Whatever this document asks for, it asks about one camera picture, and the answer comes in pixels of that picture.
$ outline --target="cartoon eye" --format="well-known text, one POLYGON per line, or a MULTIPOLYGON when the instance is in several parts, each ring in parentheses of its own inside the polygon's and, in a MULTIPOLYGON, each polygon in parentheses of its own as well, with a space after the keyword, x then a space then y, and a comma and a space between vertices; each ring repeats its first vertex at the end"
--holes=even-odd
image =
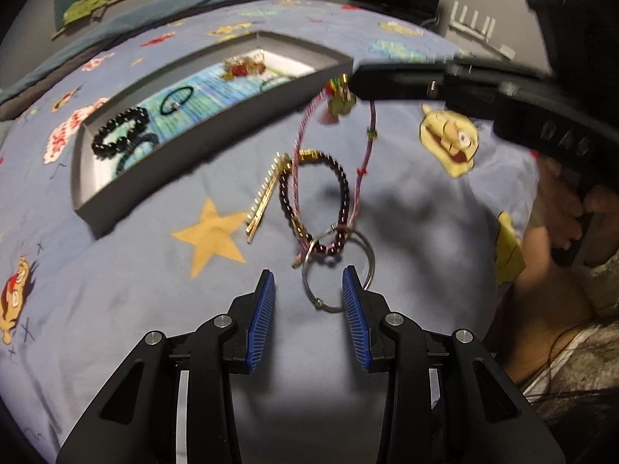
POLYGON ((468 148, 470 146, 470 137, 464 131, 458 131, 458 142, 461 148, 468 148))

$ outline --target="yellow star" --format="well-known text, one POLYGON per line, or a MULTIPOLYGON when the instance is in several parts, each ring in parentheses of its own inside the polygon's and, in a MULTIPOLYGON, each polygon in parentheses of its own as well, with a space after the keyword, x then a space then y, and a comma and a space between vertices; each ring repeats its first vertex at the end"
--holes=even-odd
POLYGON ((245 221, 247 213, 236 213, 220 218, 211 199, 206 199, 200 221, 194 226, 175 232, 172 235, 181 241, 193 244, 195 247, 191 264, 191 278, 196 277, 213 254, 230 260, 246 263, 243 255, 230 238, 245 221))

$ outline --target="bed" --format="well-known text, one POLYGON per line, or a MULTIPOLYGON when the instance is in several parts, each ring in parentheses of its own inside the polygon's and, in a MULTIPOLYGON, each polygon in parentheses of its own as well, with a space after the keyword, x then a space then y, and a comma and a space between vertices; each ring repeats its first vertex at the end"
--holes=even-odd
MULTIPOLYGON (((0 149, 0 279, 6 294, 18 288, 24 302, 0 343, 0 396, 50 463, 141 337, 196 330, 253 291, 263 268, 277 287, 269 343, 258 371, 232 386, 244 462, 376 461, 386 377, 357 364, 345 315, 310 304, 291 267, 298 246, 277 199, 251 245, 240 225, 230 234, 240 256, 214 254, 197 272, 194 246, 174 235, 196 224, 208 204, 222 218, 247 212, 275 154, 292 151, 301 113, 169 183, 101 239, 72 209, 75 113, 91 113, 164 63, 256 30, 303 38, 355 61, 458 52, 424 29, 348 5, 261 0, 149 29, 101 52, 14 122, 0 149)), ((377 116, 357 224, 377 255, 372 290, 427 330, 465 327, 483 337, 498 296, 522 269, 517 239, 535 194, 534 161, 497 140, 490 123, 456 120, 436 103, 379 103, 377 116), (474 145, 459 171, 420 138, 447 123, 465 126, 474 145)), ((304 147, 330 153, 354 176, 368 121, 364 103, 339 125, 313 120, 304 147)), ((302 168, 300 190, 306 226, 317 234, 335 220, 337 182, 328 170, 302 168)), ((353 244, 336 264, 313 266, 314 292, 336 303, 348 264, 360 276, 367 270, 353 244)), ((182 459, 182 444, 178 451, 182 459)))

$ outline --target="human hand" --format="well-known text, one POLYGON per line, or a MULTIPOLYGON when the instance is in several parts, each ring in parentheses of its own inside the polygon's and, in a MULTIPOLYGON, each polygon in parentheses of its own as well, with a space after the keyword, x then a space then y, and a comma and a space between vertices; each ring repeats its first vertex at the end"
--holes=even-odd
POLYGON ((577 218, 583 213, 602 213, 604 216, 593 232, 593 242, 585 263, 596 266, 607 261, 619 249, 619 196, 612 190, 596 186, 581 201, 559 176, 563 167, 554 159, 539 156, 540 171, 538 198, 544 205, 544 223, 552 244, 568 249, 572 241, 582 237, 577 218))

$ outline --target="gray box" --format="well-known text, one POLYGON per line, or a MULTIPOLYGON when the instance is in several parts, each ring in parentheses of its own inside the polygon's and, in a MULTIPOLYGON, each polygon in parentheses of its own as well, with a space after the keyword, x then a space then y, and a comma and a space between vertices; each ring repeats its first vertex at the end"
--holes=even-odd
POLYGON ((351 74, 352 70, 352 57, 268 31, 253 32, 180 58, 115 95, 80 126, 71 164, 73 209, 88 223, 95 236, 101 237, 143 199, 183 171, 233 145, 271 120, 309 103, 329 79, 343 73, 351 74), (109 119, 137 106, 168 85, 252 49, 265 49, 301 61, 316 71, 265 90, 194 125, 160 145, 96 192, 95 155, 91 144, 109 119))

